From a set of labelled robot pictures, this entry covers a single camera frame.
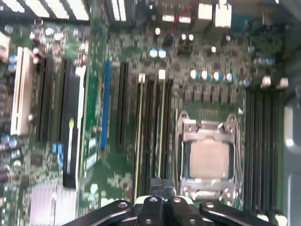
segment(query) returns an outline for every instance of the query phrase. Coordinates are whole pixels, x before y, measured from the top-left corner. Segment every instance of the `blue pcie slot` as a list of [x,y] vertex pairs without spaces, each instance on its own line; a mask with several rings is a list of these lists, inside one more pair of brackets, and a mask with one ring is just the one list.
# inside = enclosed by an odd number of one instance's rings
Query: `blue pcie slot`
[[110,95],[110,76],[111,76],[111,61],[105,62],[104,72],[104,95],[103,95],[103,123],[102,134],[100,141],[100,148],[105,148],[107,141],[107,129],[108,129],[108,114],[109,114],[109,95]]

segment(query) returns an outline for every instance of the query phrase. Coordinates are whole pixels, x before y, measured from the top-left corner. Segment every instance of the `motherboard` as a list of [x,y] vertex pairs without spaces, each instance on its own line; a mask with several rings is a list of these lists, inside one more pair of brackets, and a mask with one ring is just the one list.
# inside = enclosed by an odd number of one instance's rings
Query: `motherboard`
[[281,209],[284,27],[163,2],[123,29],[91,5],[89,27],[0,24],[1,225],[60,226],[151,178],[195,204]]

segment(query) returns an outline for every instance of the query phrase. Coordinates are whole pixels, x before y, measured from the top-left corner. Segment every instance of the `red wire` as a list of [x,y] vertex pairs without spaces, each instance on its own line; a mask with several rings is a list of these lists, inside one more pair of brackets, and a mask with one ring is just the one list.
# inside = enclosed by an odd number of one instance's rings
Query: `red wire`
[[176,16],[176,17],[174,18],[174,22],[173,22],[173,24],[171,25],[171,28],[170,28],[170,30],[169,30],[169,33],[172,33],[172,32],[173,32],[173,30],[174,30],[174,25],[175,25],[176,23],[179,22],[181,15],[182,15],[183,13],[186,13],[186,12],[188,11],[188,9],[190,9],[191,7],[192,7],[191,4],[185,6],[185,7],[182,9],[182,11],[179,13],[179,15]]

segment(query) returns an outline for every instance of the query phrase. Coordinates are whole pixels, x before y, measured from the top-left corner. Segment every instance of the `white pci slot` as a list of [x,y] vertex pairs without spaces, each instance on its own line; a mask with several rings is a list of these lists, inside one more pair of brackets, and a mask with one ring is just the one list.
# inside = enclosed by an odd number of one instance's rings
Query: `white pci slot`
[[16,78],[11,117],[11,135],[28,134],[30,104],[32,97],[34,55],[28,48],[18,47]]

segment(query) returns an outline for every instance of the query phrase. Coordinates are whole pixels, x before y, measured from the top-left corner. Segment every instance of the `cpu socket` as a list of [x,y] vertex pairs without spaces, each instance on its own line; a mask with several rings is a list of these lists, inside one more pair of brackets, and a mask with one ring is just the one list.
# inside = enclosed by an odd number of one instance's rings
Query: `cpu socket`
[[186,111],[177,122],[180,195],[232,205],[239,182],[235,115],[225,122],[196,121]]

